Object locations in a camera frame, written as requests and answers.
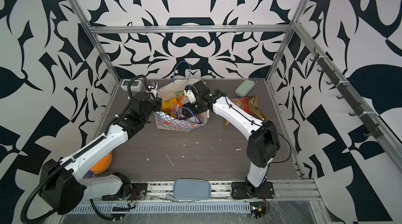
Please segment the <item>wall hook rack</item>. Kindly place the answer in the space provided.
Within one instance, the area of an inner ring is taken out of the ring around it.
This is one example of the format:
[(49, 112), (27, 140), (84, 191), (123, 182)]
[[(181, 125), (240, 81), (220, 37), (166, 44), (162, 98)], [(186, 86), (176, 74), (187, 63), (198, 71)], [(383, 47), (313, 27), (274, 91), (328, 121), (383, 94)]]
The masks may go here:
[(317, 62), (320, 66), (318, 71), (325, 73), (330, 79), (327, 84), (336, 88), (340, 93), (340, 96), (337, 96), (337, 99), (344, 99), (351, 107), (352, 112), (349, 113), (349, 116), (358, 117), (365, 125), (367, 131), (365, 131), (363, 135), (366, 137), (374, 137), (376, 139), (384, 136), (384, 133), (380, 129), (378, 120), (375, 119), (376, 112), (370, 109), (363, 101), (363, 98), (350, 81), (348, 81), (335, 66), (330, 57), (327, 55), (321, 55), (316, 49), (314, 49), (314, 58), (312, 61)]

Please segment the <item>purple snack pack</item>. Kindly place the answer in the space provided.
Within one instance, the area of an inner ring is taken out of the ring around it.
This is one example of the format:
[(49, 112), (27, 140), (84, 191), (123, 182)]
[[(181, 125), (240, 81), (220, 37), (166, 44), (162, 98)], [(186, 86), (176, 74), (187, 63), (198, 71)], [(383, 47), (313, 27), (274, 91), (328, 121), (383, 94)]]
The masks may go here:
[(185, 121), (193, 123), (193, 124), (201, 124), (202, 123), (202, 121), (198, 115), (194, 114), (191, 110), (189, 110), (188, 108), (185, 108), (185, 107), (182, 107), (179, 109), (178, 119), (185, 120)]

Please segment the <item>red fruit snack bag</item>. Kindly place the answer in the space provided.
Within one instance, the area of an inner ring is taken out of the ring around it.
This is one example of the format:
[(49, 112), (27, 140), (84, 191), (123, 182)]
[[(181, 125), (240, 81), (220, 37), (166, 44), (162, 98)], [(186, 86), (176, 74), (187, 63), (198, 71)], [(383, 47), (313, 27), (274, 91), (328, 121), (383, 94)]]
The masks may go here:
[(249, 106), (249, 101), (252, 97), (241, 97), (241, 98), (232, 98), (231, 101), (240, 109), (248, 113), (249, 115), (252, 114), (252, 111)]

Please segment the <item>orange plush toy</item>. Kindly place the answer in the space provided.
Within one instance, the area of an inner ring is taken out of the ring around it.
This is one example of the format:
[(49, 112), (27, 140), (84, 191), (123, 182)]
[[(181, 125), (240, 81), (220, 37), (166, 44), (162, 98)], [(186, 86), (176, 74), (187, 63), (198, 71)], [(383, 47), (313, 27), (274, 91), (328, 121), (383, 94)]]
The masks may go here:
[(105, 172), (110, 167), (112, 159), (112, 152), (110, 152), (90, 168), (90, 171), (95, 175)]

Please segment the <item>blue checkered paper bag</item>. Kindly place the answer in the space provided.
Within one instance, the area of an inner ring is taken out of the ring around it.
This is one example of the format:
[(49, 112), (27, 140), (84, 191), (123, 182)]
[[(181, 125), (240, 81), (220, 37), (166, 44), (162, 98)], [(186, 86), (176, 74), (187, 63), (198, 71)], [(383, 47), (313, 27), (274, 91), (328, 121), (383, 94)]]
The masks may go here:
[(204, 126), (209, 118), (209, 111), (197, 112), (191, 109), (195, 100), (191, 88), (199, 78), (176, 79), (177, 64), (173, 71), (173, 81), (158, 89), (158, 97), (162, 99), (162, 109), (155, 113), (156, 127), (159, 130), (190, 132)]

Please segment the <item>orange snack pack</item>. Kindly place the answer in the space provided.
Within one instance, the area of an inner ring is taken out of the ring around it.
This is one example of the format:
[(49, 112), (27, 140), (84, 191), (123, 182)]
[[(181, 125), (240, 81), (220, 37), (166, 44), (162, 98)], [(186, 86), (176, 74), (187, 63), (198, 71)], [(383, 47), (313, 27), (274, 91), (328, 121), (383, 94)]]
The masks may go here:
[(175, 119), (178, 118), (179, 109), (188, 103), (188, 98), (183, 95), (180, 98), (172, 98), (162, 103), (161, 111)]

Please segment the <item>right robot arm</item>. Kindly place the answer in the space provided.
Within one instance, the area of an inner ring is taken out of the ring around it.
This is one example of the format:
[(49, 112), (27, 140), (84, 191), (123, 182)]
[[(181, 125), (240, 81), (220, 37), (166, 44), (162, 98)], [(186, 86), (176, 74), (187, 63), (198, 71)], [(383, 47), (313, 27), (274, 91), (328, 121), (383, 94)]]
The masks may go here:
[(185, 115), (191, 117), (207, 111), (213, 112), (226, 119), (248, 140), (246, 153), (251, 162), (250, 169), (244, 182), (231, 184), (231, 197), (272, 198), (274, 189), (267, 180), (267, 173), (281, 148), (280, 138), (284, 137), (277, 132), (275, 124), (254, 118), (236, 106), (225, 93), (207, 88), (203, 81), (187, 85), (184, 95), (189, 99), (184, 105)]

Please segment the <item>grey-blue pouch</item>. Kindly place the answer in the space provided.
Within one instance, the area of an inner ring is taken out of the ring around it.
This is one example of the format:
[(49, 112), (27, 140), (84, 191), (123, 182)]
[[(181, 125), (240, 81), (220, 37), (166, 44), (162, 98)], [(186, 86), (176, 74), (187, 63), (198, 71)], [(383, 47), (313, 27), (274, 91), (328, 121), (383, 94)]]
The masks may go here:
[(173, 184), (173, 195), (179, 199), (207, 200), (211, 196), (211, 184), (204, 180), (178, 179)]

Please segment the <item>mint green case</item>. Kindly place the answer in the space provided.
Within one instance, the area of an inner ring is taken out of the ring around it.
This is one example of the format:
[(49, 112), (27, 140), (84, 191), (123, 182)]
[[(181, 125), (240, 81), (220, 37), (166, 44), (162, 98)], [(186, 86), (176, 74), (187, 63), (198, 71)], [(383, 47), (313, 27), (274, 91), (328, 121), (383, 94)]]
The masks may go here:
[(247, 94), (254, 88), (255, 81), (244, 80), (234, 91), (238, 97), (246, 97)]

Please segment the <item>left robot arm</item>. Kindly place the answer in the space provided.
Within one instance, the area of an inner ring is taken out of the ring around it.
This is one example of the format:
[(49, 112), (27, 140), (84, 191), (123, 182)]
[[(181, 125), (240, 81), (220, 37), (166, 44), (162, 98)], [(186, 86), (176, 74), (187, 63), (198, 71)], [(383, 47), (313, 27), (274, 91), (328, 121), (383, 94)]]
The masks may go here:
[[(23, 224), (38, 223), (54, 213), (65, 215), (83, 201), (93, 201), (104, 195), (125, 194), (130, 182), (120, 173), (87, 179), (87, 172), (116, 147), (124, 144), (149, 123), (150, 116), (161, 110), (162, 99), (157, 95), (158, 84), (144, 75), (129, 80), (129, 103), (121, 114), (111, 120), (104, 132), (89, 144), (56, 162), (46, 162), (39, 185), (28, 196), (21, 212)], [(28, 218), (28, 209), (40, 196), (52, 209), (37, 218)]]

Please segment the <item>white digital clock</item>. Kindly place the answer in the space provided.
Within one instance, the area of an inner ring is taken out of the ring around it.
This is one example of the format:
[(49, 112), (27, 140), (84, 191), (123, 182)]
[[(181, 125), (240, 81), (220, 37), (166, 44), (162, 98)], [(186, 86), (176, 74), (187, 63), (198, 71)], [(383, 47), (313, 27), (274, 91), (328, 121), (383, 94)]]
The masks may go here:
[[(124, 91), (128, 91), (128, 84), (129, 84), (130, 80), (129, 79), (123, 79), (120, 87), (122, 88), (122, 90)], [(140, 92), (143, 88), (143, 82), (142, 80), (134, 80), (131, 83), (130, 89), (132, 92)]]

